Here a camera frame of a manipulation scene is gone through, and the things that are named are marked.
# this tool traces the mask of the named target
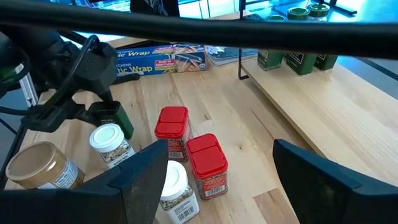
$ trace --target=white cap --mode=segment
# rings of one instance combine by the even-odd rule
[[[110,152],[123,142],[124,134],[117,124],[104,124],[96,128],[90,136],[90,145],[97,152]]]
[[[188,178],[184,166],[179,162],[169,161],[160,199],[164,201],[174,200],[184,193],[187,186]]]

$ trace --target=blue box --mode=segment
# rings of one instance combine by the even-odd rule
[[[138,73],[156,75],[207,70],[203,45],[172,44],[117,50],[118,78]]]

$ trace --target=red cap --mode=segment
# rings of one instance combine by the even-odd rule
[[[214,134],[204,134],[187,141],[187,152],[192,154],[218,144]]]
[[[228,169],[228,161],[214,134],[205,134],[187,142],[193,175],[207,179]]]
[[[158,138],[182,138],[188,121],[188,108],[166,106],[157,120],[155,135]]]

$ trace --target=wooden table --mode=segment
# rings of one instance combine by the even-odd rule
[[[238,14],[224,18],[236,17]],[[130,140],[135,150],[156,141],[154,128],[159,112],[172,105],[189,109],[194,136],[214,133],[220,140],[229,162],[228,193],[208,202],[199,200],[201,212],[190,223],[298,223],[277,177],[272,143],[275,138],[282,138],[310,147],[254,82],[238,80],[237,72],[237,63],[232,63],[210,67],[205,72],[141,77],[136,82],[112,86],[111,91],[135,127]],[[44,93],[41,101],[51,94]],[[90,105],[99,98],[84,91],[77,93],[74,100]],[[28,130],[21,149],[50,141],[73,159],[89,179],[107,169],[89,145],[92,130],[92,125],[78,120],[64,122],[54,133]],[[196,190],[191,167],[184,166]],[[9,181],[6,189],[21,187]],[[163,216],[158,210],[158,221],[167,223]]]

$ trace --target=green container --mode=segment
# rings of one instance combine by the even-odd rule
[[[307,20],[309,14],[310,11],[308,9],[294,7],[287,11],[287,18],[291,20]],[[291,52],[286,56],[286,64],[298,75],[306,75],[312,72],[316,59],[316,54]]]
[[[265,20],[270,21],[284,21],[287,20],[284,16],[268,16]],[[257,56],[257,64],[265,71],[278,68],[282,63],[284,53],[277,50],[259,50]]]
[[[310,11],[310,17],[313,21],[326,22],[326,16],[329,14],[330,7],[325,4],[311,4],[307,6]],[[338,55],[318,55],[315,66],[322,71],[326,71],[335,66]]]
[[[120,102],[95,102],[88,108],[88,113],[98,120],[101,125],[108,123],[119,125],[124,137],[131,139],[134,128]]]
[[[329,70],[335,66],[338,55],[317,55],[315,66],[322,71]]]

